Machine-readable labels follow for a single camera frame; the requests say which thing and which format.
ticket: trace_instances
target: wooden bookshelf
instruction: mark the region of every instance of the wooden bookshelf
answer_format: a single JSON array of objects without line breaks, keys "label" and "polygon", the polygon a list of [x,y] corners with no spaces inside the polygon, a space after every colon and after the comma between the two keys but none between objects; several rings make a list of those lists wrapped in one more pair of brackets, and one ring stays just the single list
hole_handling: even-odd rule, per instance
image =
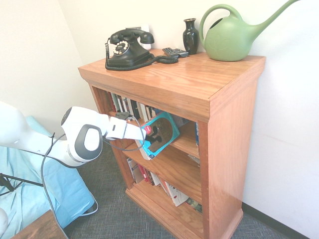
[{"label": "wooden bookshelf", "polygon": [[[191,120],[153,160],[144,160],[139,151],[113,148],[127,195],[175,237],[230,239],[240,223],[255,94],[264,65],[265,57],[260,56],[220,62],[199,53],[176,64],[154,63],[126,72],[106,70],[105,59],[79,68],[102,114],[114,115],[108,91]],[[133,140],[112,144],[137,147]],[[188,154],[200,158],[200,168]],[[200,202],[203,215],[186,204],[175,207],[160,187],[134,183],[127,157]]]}]

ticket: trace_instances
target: baseboard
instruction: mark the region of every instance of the baseboard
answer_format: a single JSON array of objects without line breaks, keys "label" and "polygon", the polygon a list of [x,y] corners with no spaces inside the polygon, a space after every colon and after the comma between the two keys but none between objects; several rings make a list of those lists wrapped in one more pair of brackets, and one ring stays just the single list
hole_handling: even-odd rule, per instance
[{"label": "baseboard", "polygon": [[289,239],[310,239],[245,203],[242,204],[242,209],[245,214],[250,215],[254,219],[260,221],[261,223]]}]

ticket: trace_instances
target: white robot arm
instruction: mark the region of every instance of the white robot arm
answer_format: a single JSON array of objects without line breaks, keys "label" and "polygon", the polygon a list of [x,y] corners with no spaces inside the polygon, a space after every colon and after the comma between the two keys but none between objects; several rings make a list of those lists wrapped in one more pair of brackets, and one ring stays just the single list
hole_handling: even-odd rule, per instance
[{"label": "white robot arm", "polygon": [[[82,107],[71,107],[61,126],[67,140],[57,141],[48,157],[67,167],[78,167],[96,159],[102,152],[103,138],[144,140],[146,136],[144,129],[125,120]],[[31,129],[18,109],[0,102],[0,146],[45,155],[51,144],[52,138]]]}]

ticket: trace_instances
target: blue cloth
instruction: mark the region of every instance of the blue cloth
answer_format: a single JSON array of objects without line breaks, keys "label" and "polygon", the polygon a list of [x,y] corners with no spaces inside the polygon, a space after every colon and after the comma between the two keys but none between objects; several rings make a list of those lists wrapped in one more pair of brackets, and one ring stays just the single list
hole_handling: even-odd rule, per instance
[{"label": "blue cloth", "polygon": [[[33,117],[26,118],[35,131],[50,134]],[[0,146],[0,173],[42,183],[43,156]],[[44,181],[60,225],[64,228],[82,215],[94,199],[76,169],[63,166],[46,158],[43,168]],[[12,186],[19,182],[10,179]],[[0,194],[8,191],[0,186]],[[51,209],[42,187],[22,183],[14,192],[0,197],[0,208],[8,215],[8,228],[0,239],[9,239],[45,212]]]}]

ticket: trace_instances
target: rotary telephone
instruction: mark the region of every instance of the rotary telephone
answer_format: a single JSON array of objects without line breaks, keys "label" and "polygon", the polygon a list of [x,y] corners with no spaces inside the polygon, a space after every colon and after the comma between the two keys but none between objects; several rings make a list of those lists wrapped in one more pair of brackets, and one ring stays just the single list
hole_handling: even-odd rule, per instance
[{"label": "rotary telephone", "polygon": [[[164,64],[172,64],[178,61],[178,58],[168,56],[155,57],[138,43],[137,39],[139,37],[141,43],[154,43],[153,35],[142,30],[125,29],[112,34],[107,43],[105,43],[105,68],[112,71],[130,71],[149,66],[155,61]],[[110,58],[109,41],[111,44],[116,45],[112,58]]]}]

